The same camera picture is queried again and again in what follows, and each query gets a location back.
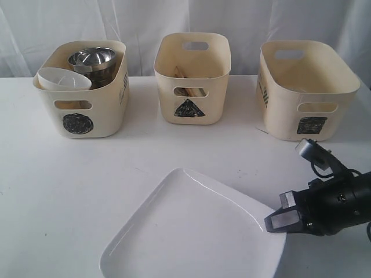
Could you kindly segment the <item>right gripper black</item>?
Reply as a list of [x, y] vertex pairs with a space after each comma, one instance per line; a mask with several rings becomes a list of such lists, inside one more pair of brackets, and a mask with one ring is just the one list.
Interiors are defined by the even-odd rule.
[[266, 231], [325, 236], [356, 225], [353, 181], [353, 176], [327, 181], [315, 179], [308, 189], [280, 194], [283, 210], [265, 217]]

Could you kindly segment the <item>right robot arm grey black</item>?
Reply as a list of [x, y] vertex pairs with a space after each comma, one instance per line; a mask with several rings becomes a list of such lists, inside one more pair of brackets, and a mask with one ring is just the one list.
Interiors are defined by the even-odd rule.
[[370, 173], [313, 180], [308, 189], [280, 194], [281, 208], [264, 219], [270, 233], [330, 236], [370, 221]]

